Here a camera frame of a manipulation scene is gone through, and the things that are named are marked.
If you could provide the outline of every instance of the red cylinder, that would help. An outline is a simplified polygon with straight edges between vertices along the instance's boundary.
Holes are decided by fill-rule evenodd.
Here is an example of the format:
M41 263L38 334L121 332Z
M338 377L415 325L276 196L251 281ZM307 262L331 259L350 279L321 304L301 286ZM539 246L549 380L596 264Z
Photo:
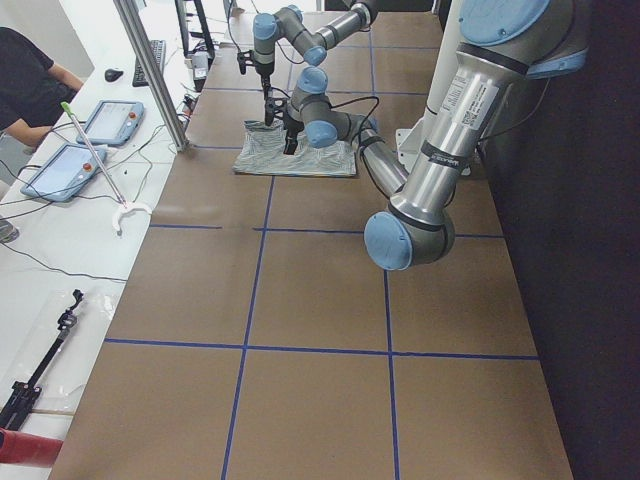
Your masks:
M61 448L62 440L0 428L0 463L51 467Z

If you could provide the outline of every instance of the gray cloth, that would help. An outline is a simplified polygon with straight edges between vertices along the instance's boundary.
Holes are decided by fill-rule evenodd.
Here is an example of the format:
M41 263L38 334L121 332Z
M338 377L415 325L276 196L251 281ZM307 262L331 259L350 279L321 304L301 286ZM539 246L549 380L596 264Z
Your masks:
M285 131L282 122L271 126L256 120L245 120L245 141L233 165L237 173L255 175L298 175L319 177L351 177L356 166L351 146L336 142L327 148L313 148L304 134L298 135L294 155L282 153Z

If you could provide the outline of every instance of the black mouse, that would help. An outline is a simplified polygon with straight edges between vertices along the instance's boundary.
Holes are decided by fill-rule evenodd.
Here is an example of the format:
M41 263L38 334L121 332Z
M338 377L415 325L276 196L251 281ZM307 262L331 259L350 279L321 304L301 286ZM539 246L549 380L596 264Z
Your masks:
M108 68L104 71L104 79L107 82L115 82L123 73L122 70L118 70L117 68Z

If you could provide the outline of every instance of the blue tablet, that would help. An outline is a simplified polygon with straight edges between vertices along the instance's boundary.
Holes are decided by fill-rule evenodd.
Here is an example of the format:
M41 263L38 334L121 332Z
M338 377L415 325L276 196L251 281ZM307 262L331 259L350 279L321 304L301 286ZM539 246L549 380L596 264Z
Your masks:
M104 162L107 151L96 151ZM65 143L20 191L29 197L64 202L78 193L99 168L88 147Z
M84 131L94 145L124 145L140 124L144 114L141 102L102 100L85 123ZM84 143L82 137L76 138Z

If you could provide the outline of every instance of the keyboard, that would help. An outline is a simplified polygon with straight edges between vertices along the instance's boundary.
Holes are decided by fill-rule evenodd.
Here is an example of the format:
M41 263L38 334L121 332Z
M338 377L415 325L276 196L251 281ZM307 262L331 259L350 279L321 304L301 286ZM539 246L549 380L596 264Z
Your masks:
M151 44L151 50L153 50L153 55L156 58L156 63L158 67L160 67L160 73L164 71L164 57L167 51L167 42L164 40L149 40ZM140 64L140 60L136 58L136 66L133 71L133 82L131 85L134 87L144 87L149 85L147 81L147 77L144 74L144 70L142 70L142 65Z

